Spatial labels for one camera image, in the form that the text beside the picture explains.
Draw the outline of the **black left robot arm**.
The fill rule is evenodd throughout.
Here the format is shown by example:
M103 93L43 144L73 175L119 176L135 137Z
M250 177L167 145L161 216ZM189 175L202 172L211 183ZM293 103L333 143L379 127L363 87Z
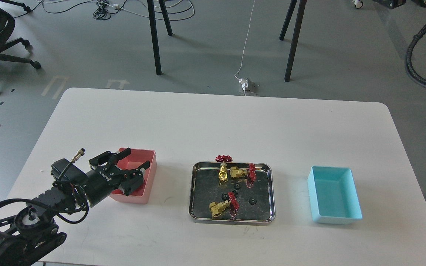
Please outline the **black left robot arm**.
M30 266L66 240L55 217L69 224L84 221L90 208L120 189L129 196L144 181L151 163L124 170L118 162L131 154L130 148L116 153L106 151L89 160L90 171L75 166L84 155L80 149L70 160L52 164L52 187L34 199L0 201L0 266Z

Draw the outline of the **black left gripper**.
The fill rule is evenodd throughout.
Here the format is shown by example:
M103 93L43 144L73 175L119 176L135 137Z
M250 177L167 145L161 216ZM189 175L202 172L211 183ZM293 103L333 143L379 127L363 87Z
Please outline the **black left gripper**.
M107 150L88 160L91 170L87 173L84 192L90 207L107 198L115 189L129 196L143 184L143 176L149 176L150 161L121 161L121 170L116 165L124 158L125 150L118 153Z

